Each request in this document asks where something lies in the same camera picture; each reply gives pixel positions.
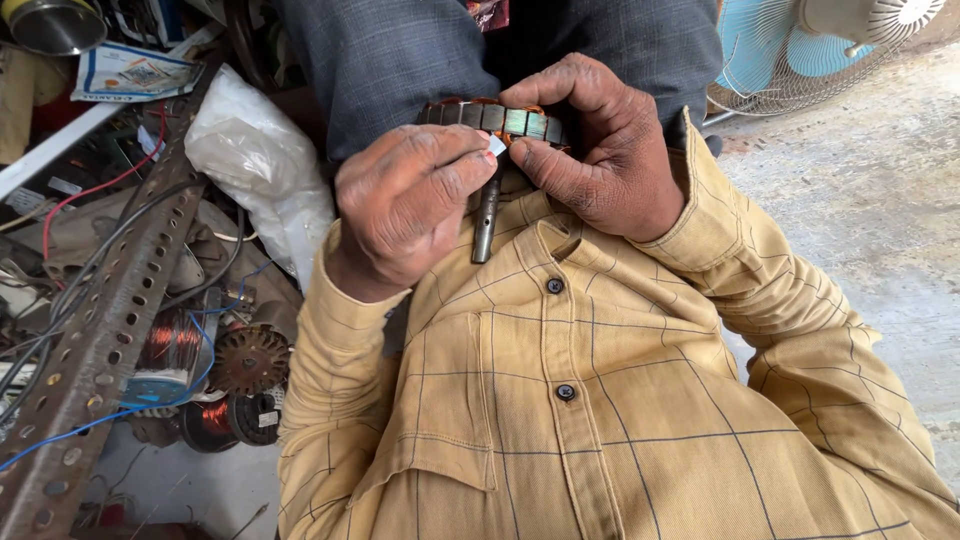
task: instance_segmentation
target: yellow checked shirt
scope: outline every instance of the yellow checked shirt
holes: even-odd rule
[[[527,189],[476,265],[466,220],[417,286],[399,365],[382,329],[404,294],[357,303],[317,257],[280,536],[960,539],[879,334],[687,131],[672,156],[687,205],[656,242]],[[746,384],[721,321],[758,350]]]

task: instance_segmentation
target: gray floor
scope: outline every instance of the gray floor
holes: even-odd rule
[[[819,106],[711,133],[725,138],[721,165],[734,183],[883,332],[877,353],[902,377],[960,492],[960,45],[888,65]],[[751,350],[730,341],[742,364]],[[118,425],[98,472],[116,481],[139,448]],[[263,540],[276,526],[277,456],[148,448],[118,491],[136,497],[140,520],[185,521],[192,508],[224,540],[270,503],[239,537]]]

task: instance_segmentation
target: shirt button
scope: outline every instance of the shirt button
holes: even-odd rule
[[[546,290],[552,292],[553,294],[559,294],[564,290],[564,281],[553,278],[546,283]]]
[[[557,397],[568,402],[577,397],[577,391],[569,384],[561,384],[557,386]]]

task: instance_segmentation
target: dark gray trousers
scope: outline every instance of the dark gray trousers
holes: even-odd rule
[[[722,61],[716,0],[511,0],[510,26],[486,35],[461,0],[278,6],[326,114],[331,160],[411,123],[429,101],[496,97],[575,51],[652,94],[671,143],[684,105],[699,127]]]

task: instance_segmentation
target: sleeve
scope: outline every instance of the sleeve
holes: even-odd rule
[[[324,259],[340,241],[334,223],[300,311],[297,349],[280,421],[279,534],[330,536],[373,460],[396,378],[380,378],[383,327],[404,291],[362,304],[330,282]]]
[[[687,132],[685,159],[673,160],[687,205],[662,238],[635,246],[708,297],[727,328],[757,348],[748,385],[814,446],[865,471],[928,537],[955,534],[960,505],[937,476],[902,384],[873,353],[880,334],[823,270],[791,252],[689,124]]]

